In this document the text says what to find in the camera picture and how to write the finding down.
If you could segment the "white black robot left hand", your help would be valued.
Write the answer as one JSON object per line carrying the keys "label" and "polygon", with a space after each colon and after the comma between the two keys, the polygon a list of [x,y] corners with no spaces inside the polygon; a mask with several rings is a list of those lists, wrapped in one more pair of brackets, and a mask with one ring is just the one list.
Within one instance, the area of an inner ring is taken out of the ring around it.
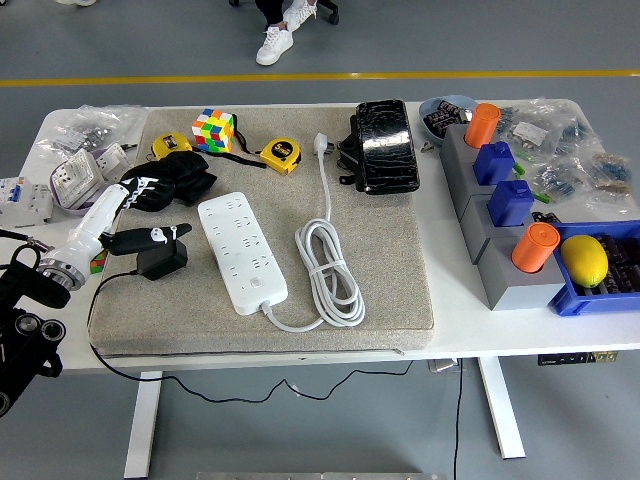
{"label": "white black robot left hand", "polygon": [[153,177],[133,177],[109,186],[93,204],[67,243],[48,255],[50,268],[69,276],[76,288],[91,275],[90,263],[103,250],[127,255],[169,245],[192,230],[188,223],[168,227],[138,228],[113,234],[112,226],[125,209],[139,209],[144,200],[160,191]]}

